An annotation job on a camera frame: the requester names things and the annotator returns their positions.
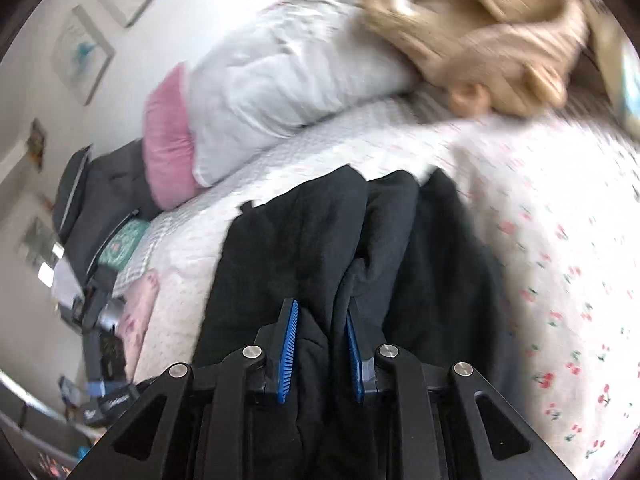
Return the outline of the beige fleece robe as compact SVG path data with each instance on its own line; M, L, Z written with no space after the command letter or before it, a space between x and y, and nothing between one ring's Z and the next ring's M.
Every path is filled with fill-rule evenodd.
M560 108L588 39L580 0L361 0L363 21L460 117Z

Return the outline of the pink velvet pillow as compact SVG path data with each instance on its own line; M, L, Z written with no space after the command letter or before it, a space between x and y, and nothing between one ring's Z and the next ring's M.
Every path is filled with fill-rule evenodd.
M186 64L177 64L151 92L143 114L145 177L154 203L171 210L193 198L194 143L184 98Z

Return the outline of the teal patterned box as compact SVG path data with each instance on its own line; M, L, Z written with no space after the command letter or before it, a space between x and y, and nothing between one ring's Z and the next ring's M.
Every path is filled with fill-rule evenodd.
M108 241L99 256L99 265L116 271L124 270L149 226L147 221L130 219Z

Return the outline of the framed wall picture blue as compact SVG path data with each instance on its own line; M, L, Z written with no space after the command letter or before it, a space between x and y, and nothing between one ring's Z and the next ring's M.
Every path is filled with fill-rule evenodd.
M115 49L82 6L74 6L56 36L51 62L65 87L87 106L110 65Z

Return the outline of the dark bag on chair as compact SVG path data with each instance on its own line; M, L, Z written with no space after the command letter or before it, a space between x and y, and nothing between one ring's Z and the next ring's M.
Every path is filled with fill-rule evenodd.
M99 254L129 220L151 221L160 214L145 175L142 142L91 157L77 151L58 184L52 222L76 278L85 284Z

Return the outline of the cherry print bed sheet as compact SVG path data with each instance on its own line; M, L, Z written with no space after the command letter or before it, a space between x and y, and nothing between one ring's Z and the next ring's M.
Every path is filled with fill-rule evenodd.
M639 434L639 147L600 96L532 120L424 119L401 98L301 131L157 217L114 291L155 270L160 292L134 377L190 358L222 242L263 204L348 165L456 182L503 266L525 414L579 479L611 478Z

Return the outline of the black quilted jacket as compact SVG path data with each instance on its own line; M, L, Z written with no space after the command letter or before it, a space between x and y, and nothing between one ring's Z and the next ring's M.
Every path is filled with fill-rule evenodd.
M501 273L442 171L424 183L405 171L368 181L342 167L246 206L232 222L192 362L220 362L296 300L292 394L252 418L254 475L361 479L366 441L348 404L348 306L420 361L468 362L518 403Z

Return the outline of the white grey pillow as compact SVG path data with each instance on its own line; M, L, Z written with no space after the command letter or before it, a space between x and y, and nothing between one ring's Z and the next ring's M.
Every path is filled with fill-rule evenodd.
M281 0L186 80L193 177L210 188L300 129L409 91L419 76L364 26L359 0Z

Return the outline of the cream tote bag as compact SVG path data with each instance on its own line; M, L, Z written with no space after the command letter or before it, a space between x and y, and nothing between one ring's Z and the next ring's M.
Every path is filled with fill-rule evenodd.
M620 125L639 139L639 55L603 0L582 0L593 52Z

